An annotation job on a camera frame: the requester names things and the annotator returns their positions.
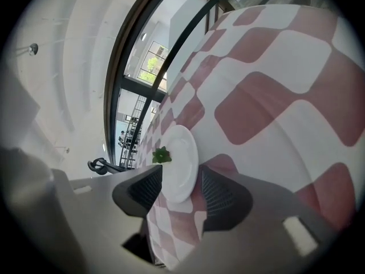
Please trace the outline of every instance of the checkered tablecloth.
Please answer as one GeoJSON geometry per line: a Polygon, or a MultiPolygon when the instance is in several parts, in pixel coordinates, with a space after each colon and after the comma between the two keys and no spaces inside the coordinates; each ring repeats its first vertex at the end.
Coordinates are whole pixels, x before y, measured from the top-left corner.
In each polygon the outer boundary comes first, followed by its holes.
{"type": "MultiPolygon", "coordinates": [[[[341,230],[364,185],[364,69],[347,22],[329,11],[267,5],[224,14],[161,103],[137,166],[151,164],[166,130],[180,124],[200,164],[296,192],[341,230]]],[[[148,224],[167,267],[199,243],[205,210],[199,176],[183,203],[160,194],[148,224]]]]}

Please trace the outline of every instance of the white plate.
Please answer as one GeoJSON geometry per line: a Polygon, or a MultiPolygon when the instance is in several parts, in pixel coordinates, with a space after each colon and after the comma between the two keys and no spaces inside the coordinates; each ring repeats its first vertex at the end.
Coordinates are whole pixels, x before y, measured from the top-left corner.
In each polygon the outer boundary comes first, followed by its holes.
{"type": "Polygon", "coordinates": [[[198,173],[198,149],[193,135],[182,125],[169,128],[161,147],[170,151],[171,162],[163,163],[162,193],[170,202],[180,203],[192,193],[198,173]]]}

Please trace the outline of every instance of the light fixture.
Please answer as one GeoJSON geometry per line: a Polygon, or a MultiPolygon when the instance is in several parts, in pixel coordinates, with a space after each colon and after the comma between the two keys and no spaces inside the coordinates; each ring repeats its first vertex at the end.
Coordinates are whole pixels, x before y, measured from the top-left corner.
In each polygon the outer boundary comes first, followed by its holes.
{"type": "Polygon", "coordinates": [[[28,47],[28,53],[31,56],[35,56],[38,53],[38,45],[36,43],[31,44],[28,47]]]}

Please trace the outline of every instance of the glass window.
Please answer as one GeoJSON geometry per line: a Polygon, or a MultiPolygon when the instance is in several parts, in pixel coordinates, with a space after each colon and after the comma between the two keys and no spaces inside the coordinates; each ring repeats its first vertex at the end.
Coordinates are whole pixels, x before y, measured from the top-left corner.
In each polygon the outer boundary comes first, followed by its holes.
{"type": "MultiPolygon", "coordinates": [[[[168,49],[159,43],[152,42],[146,57],[143,60],[141,69],[138,73],[138,78],[147,81],[151,84],[154,83],[156,75],[159,73],[162,64],[167,57],[168,49]]],[[[160,83],[160,89],[166,90],[166,73],[163,80],[160,83]]]]}

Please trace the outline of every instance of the tree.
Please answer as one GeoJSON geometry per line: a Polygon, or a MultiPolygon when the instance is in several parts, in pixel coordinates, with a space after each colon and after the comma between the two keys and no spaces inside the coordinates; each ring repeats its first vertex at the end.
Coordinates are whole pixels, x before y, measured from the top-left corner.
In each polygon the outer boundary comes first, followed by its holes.
{"type": "Polygon", "coordinates": [[[146,71],[141,71],[141,73],[139,75],[139,78],[153,83],[153,82],[155,82],[156,76],[153,75],[152,73],[149,73],[149,72],[146,72],[146,71]]]}
{"type": "Polygon", "coordinates": [[[155,81],[156,76],[154,74],[152,74],[152,72],[153,72],[153,68],[155,68],[157,63],[158,63],[158,60],[156,57],[148,59],[147,69],[149,72],[142,71],[139,75],[139,78],[153,83],[155,81]]]}
{"type": "Polygon", "coordinates": [[[157,58],[156,57],[153,57],[151,59],[148,59],[147,68],[148,68],[148,71],[149,72],[152,72],[153,71],[153,68],[155,68],[157,62],[158,61],[157,61],[157,58]]]}

